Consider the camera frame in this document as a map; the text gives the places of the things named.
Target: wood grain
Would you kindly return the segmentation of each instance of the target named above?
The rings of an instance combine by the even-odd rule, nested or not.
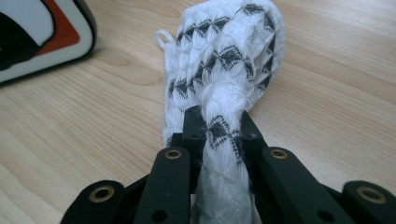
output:
[[[162,149],[163,53],[200,1],[87,0],[92,57],[0,87],[0,223],[57,223],[91,183],[124,185]],[[250,111],[322,183],[396,194],[396,2],[276,0],[286,57]]]

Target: black plastic part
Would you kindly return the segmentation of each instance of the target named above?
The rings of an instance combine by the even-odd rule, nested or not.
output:
[[[116,181],[103,180],[85,188],[67,209],[62,224],[120,223],[124,187]]]
[[[276,197],[283,223],[355,223],[290,151],[262,151],[261,172]]]
[[[250,189],[262,223],[396,223],[396,198],[385,189],[364,181],[347,183],[342,193],[323,186],[290,151],[268,147],[247,112],[241,121]],[[190,223],[190,193],[205,132],[200,107],[187,110],[183,133],[174,133],[171,146],[158,153],[150,175],[126,189],[114,181],[90,185],[62,223]],[[111,200],[90,202],[90,194],[105,185],[115,189]]]
[[[134,224],[190,222],[190,153],[169,147],[157,154]]]
[[[257,159],[261,156],[262,148],[268,146],[248,112],[244,111],[242,114],[241,123],[244,161],[250,177],[253,177],[258,171]],[[190,152],[191,193],[195,192],[198,183],[205,141],[206,123],[201,115],[201,107],[196,105],[186,110],[184,114],[183,133],[174,133],[171,142],[171,146],[182,146]]]
[[[396,223],[396,198],[378,185],[366,181],[348,182],[341,199],[357,223]]]

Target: fabric loop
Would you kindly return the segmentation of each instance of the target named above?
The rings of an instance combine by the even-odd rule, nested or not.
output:
[[[165,50],[165,44],[174,41],[173,37],[169,34],[169,32],[165,30],[159,30],[157,33],[155,33],[155,38],[157,39],[158,45]]]

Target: light wood surface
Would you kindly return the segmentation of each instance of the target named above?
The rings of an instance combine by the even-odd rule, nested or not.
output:
[[[200,1],[87,0],[90,59],[0,87],[0,223],[59,223],[88,185],[127,186],[163,148],[163,52]],[[270,146],[323,184],[367,180],[396,194],[396,2],[277,0],[280,72],[250,111]]]

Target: white fabric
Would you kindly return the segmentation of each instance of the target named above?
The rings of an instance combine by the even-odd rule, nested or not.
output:
[[[191,106],[201,106],[207,124],[191,221],[252,223],[240,118],[283,60],[279,11],[269,0],[212,0],[186,9],[176,40],[165,31],[156,37],[165,59],[165,144],[182,132]]]

